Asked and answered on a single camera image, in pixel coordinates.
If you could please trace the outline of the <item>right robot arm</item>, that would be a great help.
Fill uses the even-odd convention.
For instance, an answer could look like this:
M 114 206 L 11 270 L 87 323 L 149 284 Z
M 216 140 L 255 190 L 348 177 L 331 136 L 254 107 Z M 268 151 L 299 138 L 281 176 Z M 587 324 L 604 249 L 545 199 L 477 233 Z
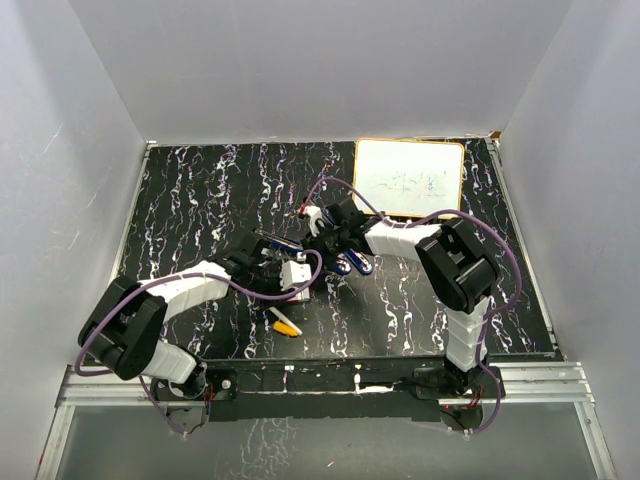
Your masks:
M 368 216 L 350 198 L 326 210 L 304 205 L 300 215 L 310 229 L 303 245 L 318 251 L 325 264 L 349 250 L 420 263 L 448 316 L 445 357 L 453 366 L 445 374 L 447 388 L 466 397 L 480 387 L 477 367 L 487 353 L 481 310 L 488 306 L 500 272 L 470 226 L 474 217 L 444 210 L 435 214 L 451 217 L 443 223 L 401 223 Z

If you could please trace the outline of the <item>red white staple box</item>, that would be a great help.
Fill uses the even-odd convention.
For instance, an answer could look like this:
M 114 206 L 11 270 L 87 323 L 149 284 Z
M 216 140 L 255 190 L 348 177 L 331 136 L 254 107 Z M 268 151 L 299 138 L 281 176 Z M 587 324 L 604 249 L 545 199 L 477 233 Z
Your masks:
M 287 304 L 304 304 L 311 300 L 311 288 L 307 287 L 295 296 L 289 298 Z

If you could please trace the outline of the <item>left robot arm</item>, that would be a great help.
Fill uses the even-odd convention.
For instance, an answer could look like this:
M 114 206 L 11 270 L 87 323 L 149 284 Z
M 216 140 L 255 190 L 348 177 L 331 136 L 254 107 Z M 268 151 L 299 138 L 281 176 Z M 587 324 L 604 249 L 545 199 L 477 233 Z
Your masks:
M 180 272 L 152 280 L 120 276 L 113 280 L 82 327 L 76 373 L 86 356 L 122 380 L 140 375 L 171 382 L 182 397 L 194 399 L 206 387 L 207 376 L 196 356 L 161 341 L 164 324 L 201 303 L 217 301 L 230 289 L 257 299 L 281 296 L 284 261 L 275 257 L 270 243 L 254 233 L 238 246 Z

